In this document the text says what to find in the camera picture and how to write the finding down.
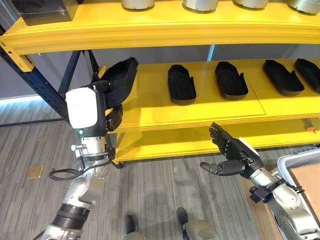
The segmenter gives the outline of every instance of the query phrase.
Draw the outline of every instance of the robotic hand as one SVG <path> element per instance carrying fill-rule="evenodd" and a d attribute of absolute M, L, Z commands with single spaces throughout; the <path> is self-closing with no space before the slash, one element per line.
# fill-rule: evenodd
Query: robotic hand
<path fill-rule="evenodd" d="M 53 222 L 35 239 L 79 240 L 90 210 L 103 195 L 109 166 L 115 157 L 107 135 L 122 120 L 122 105 L 129 95 L 137 73 L 138 62 L 131 57 L 109 68 L 98 81 L 70 90 L 66 102 L 71 126 L 81 140 L 72 145 L 79 170 L 53 170 L 49 177 L 55 181 L 74 179 Z M 113 109 L 105 116 L 107 109 Z M 69 177 L 57 173 L 73 174 Z"/>
<path fill-rule="evenodd" d="M 288 240 L 320 239 L 319 226 L 304 209 L 298 195 L 303 192 L 301 187 L 294 187 L 279 175 L 268 172 L 259 154 L 241 137 L 233 138 L 216 123 L 212 123 L 209 131 L 212 142 L 227 161 L 219 164 L 201 162 L 203 169 L 218 176 L 240 174 L 251 180 L 254 186 L 250 189 L 250 198 L 255 203 L 268 204 Z"/>

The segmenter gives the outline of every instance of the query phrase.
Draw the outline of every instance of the metal cylinder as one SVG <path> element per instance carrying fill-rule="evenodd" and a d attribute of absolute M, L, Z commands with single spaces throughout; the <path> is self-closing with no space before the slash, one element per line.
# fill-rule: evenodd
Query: metal cylinder
<path fill-rule="evenodd" d="M 289 0 L 288 5 L 298 12 L 307 14 L 320 12 L 320 0 Z"/>
<path fill-rule="evenodd" d="M 235 3 L 250 9 L 263 9 L 268 0 L 234 0 Z"/>
<path fill-rule="evenodd" d="M 211 13 L 216 10 L 218 0 L 183 0 L 182 6 L 196 13 Z"/>
<path fill-rule="evenodd" d="M 122 0 L 121 5 L 128 10 L 146 10 L 155 5 L 155 0 Z"/>

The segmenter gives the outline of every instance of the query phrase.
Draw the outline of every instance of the wooden surface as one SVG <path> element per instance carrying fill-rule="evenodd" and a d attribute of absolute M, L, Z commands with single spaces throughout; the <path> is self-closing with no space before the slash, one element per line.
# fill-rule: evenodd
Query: wooden surface
<path fill-rule="evenodd" d="M 320 163 L 290 168 L 289 170 L 297 186 L 302 186 L 302 194 L 311 212 L 320 223 Z"/>

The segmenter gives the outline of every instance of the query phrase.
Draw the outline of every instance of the black cable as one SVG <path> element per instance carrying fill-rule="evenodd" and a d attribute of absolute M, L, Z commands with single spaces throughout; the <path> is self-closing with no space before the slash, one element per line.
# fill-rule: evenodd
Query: black cable
<path fill-rule="evenodd" d="M 108 162 L 105 163 L 101 163 L 101 164 L 97 164 L 97 165 L 92 165 L 88 168 L 86 168 L 85 170 L 76 170 L 76 169 L 72 169 L 72 168 L 65 168 L 65 169 L 60 169 L 60 170 L 54 170 L 52 169 L 51 172 L 49 172 L 49 178 L 51 178 L 54 181 L 69 181 L 72 179 L 76 179 L 77 177 L 80 177 L 82 174 L 84 174 L 86 171 L 93 169 L 93 168 L 97 168 L 97 167 L 102 167 L 105 165 L 110 164 L 112 161 L 109 160 Z M 68 177 L 59 177 L 59 176 L 55 176 L 54 174 L 57 173 L 69 173 L 69 174 L 73 174 L 72 176 L 68 176 Z"/>
<path fill-rule="evenodd" d="M 35 236 L 35 238 L 32 239 L 32 240 L 40 239 L 40 238 L 43 236 L 44 233 L 45 233 L 45 230 L 43 230 L 42 232 L 40 232 L 40 233 L 39 233 L 37 236 Z"/>

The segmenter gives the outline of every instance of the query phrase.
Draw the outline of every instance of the yellow shelf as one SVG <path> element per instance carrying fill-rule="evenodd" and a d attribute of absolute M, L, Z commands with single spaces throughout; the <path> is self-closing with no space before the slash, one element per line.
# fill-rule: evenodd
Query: yellow shelf
<path fill-rule="evenodd" d="M 316 133 L 305 130 L 301 119 L 223 126 L 233 137 L 243 137 L 254 148 L 280 147 L 320 141 L 320 120 L 311 119 Z M 126 133 L 116 150 L 116 161 L 209 154 L 219 152 L 209 126 Z"/>
<path fill-rule="evenodd" d="M 320 59 L 312 59 L 320 66 Z M 172 63 L 139 65 L 129 97 L 123 102 L 123 120 L 117 133 L 205 127 L 212 122 L 222 125 L 312 118 L 320 116 L 320 95 L 300 77 L 305 90 L 294 97 L 277 92 L 263 73 L 264 60 L 234 60 L 249 89 L 238 101 L 225 100 L 216 81 L 212 62 L 185 62 L 197 92 L 195 102 L 179 106 L 171 102 L 168 70 Z M 281 60 L 288 69 L 294 59 Z"/>
<path fill-rule="evenodd" d="M 207 44 L 319 44 L 320 14 L 300 14 L 281 1 L 248 10 L 223 0 L 215 12 L 198 14 L 185 10 L 181 0 L 156 1 L 154 8 L 140 12 L 124 10 L 119 1 L 85 0 L 72 21 L 27 26 L 20 18 L 0 41 L 7 52 L 18 55 Z"/>

